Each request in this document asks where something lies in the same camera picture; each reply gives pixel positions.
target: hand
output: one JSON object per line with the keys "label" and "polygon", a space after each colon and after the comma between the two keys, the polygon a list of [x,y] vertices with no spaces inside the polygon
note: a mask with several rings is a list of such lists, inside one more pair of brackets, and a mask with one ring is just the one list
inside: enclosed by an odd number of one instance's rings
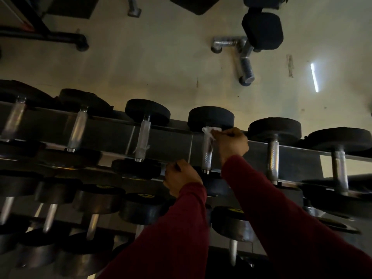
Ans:
{"label": "hand", "polygon": [[239,128],[231,128],[225,131],[212,130],[211,134],[218,143],[221,165],[232,155],[243,156],[249,150],[248,138]]}
{"label": "hand", "polygon": [[167,164],[163,184],[169,189],[171,196],[178,198],[182,187],[191,182],[203,185],[202,178],[187,161],[181,159],[176,163]]}

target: black rubber mat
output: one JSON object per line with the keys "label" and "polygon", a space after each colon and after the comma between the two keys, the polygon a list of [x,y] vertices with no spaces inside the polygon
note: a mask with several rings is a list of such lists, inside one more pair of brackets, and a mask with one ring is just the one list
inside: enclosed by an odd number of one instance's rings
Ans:
{"label": "black rubber mat", "polygon": [[196,14],[202,15],[212,8],[219,0],[170,0],[180,7]]}
{"label": "black rubber mat", "polygon": [[47,14],[89,19],[98,0],[53,0]]}

